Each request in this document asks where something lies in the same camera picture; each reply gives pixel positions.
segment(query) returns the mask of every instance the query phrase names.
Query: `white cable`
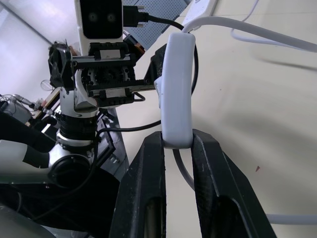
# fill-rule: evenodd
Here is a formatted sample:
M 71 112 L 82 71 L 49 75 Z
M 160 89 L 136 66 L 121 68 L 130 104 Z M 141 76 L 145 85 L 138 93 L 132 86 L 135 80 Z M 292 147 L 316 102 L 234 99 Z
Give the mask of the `white cable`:
M 249 14 L 242 20 L 242 22 L 245 22 L 246 20 L 248 20 L 248 18 L 252 15 L 254 9 L 256 8 L 256 6 L 258 5 L 259 3 L 259 0 L 256 0 L 253 4 L 253 7 L 251 9 L 251 11 L 249 12 Z M 274 46 L 283 46 L 283 47 L 289 47 L 289 48 L 294 48 L 294 49 L 297 49 L 297 50 L 302 50 L 302 49 L 299 49 L 299 48 L 296 48 L 296 47 L 293 47 L 293 46 L 289 46 L 289 45 L 286 45 L 286 44 L 282 44 L 282 43 L 279 43 L 279 42 L 276 42 L 276 41 L 272 41 L 272 40 L 267 40 L 267 39 L 264 39 L 264 38 L 259 38 L 259 39 L 255 39 L 255 38 L 252 38 L 252 37 L 244 37 L 244 36 L 239 36 L 237 35 L 235 32 L 234 32 L 234 28 L 231 29 L 230 31 L 230 35 L 238 40 L 238 41 L 244 41 L 244 42 L 250 42 L 250 43 L 257 43 L 257 44 L 265 44 L 265 45 L 274 45 Z
M 280 225 L 317 225 L 317 215 L 266 215 L 271 224 Z
M 219 16 L 206 16 L 206 17 L 200 17 L 197 18 L 191 22 L 189 22 L 187 25 L 185 25 L 182 32 L 188 33 L 194 28 L 198 26 L 203 25 L 218 25 L 218 26 L 225 26 L 229 28 L 234 28 L 240 31 L 248 32 L 253 35 L 261 36 L 269 40 L 273 40 L 288 46 L 292 46 L 294 48 L 299 48 L 305 51 L 315 52 L 317 53 L 317 45 L 299 40 L 294 37 L 286 36 L 274 31 L 270 31 L 267 29 L 264 29 L 262 27 L 258 27 L 246 22 L 237 21 L 225 17 L 219 17 Z

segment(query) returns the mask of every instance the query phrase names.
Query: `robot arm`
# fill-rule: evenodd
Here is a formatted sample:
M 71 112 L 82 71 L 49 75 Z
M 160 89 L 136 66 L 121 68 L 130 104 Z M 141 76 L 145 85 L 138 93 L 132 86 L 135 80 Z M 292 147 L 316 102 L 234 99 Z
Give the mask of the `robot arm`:
M 48 182 L 50 155 L 31 146 L 0 140 L 0 183 Z

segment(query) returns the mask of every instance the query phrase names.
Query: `white casing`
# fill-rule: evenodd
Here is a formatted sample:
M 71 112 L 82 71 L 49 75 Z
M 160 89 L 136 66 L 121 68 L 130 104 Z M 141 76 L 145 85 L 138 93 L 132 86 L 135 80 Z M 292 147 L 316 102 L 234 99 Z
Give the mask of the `white casing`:
M 182 25 L 203 16 L 211 16 L 218 0 L 193 0 Z
M 190 148 L 193 141 L 191 81 L 195 36 L 172 33 L 164 56 L 160 110 L 164 146 Z
M 48 182 L 50 168 L 40 169 L 23 162 L 27 145 L 0 140 L 0 183 Z
M 82 22 L 81 10 L 80 10 L 80 0 L 75 0 L 75 11 L 76 11 L 76 18 L 77 18 L 80 51 L 81 51 L 82 56 L 86 56 L 88 54 L 89 45 L 92 42 L 116 43 L 116 42 L 123 41 L 122 36 L 118 39 L 88 39 L 87 37 L 84 36 L 84 32 L 83 32 L 83 22 Z

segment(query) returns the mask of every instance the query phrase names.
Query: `gray cable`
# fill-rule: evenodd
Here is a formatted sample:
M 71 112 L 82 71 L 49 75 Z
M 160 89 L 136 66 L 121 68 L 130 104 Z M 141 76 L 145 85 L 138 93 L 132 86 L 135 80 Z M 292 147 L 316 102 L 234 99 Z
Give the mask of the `gray cable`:
M 174 154 L 174 158 L 175 158 L 175 161 L 176 161 L 176 164 L 178 166 L 179 171 L 183 175 L 183 177 L 186 180 L 186 182 L 188 183 L 188 185 L 195 191 L 194 180 L 190 176 L 190 174 L 188 173 L 188 171 L 183 163 L 182 157 L 180 156 L 179 150 L 173 150 L 173 154 Z
M 19 205 L 18 205 L 18 208 L 16 209 L 17 213 L 19 213 L 21 206 L 22 206 L 22 195 L 20 192 L 18 192 L 18 195 L 19 195 Z
M 302 50 L 310 51 L 317 53 L 317 45 L 303 41 L 294 37 L 286 36 L 274 31 L 270 31 L 267 29 L 264 29 L 262 27 L 258 27 L 246 22 L 242 21 L 237 21 L 225 17 L 219 17 L 219 16 L 206 16 L 206 17 L 200 17 L 197 18 L 191 22 L 189 22 L 182 32 L 188 33 L 191 30 L 195 29 L 198 26 L 203 26 L 203 25 L 217 25 L 217 26 L 224 26 L 224 27 L 229 27 L 229 28 L 234 28 L 239 31 L 244 31 L 248 32 L 250 34 L 256 35 L 256 36 L 261 36 L 263 38 L 277 41 L 289 46 L 293 46 L 296 48 L 300 48 Z
M 280 225 L 317 225 L 317 215 L 266 215 L 271 224 Z

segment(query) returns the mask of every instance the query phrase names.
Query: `camera lens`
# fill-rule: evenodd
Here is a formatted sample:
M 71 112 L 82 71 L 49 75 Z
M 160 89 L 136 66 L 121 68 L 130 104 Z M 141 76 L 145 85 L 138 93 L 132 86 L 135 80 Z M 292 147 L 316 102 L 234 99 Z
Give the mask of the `camera lens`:
M 111 22 L 111 23 L 115 22 L 116 21 L 115 15 L 113 13 L 108 14 L 107 20 L 108 22 Z
M 88 18 L 91 22 L 97 22 L 98 16 L 94 12 L 89 13 Z

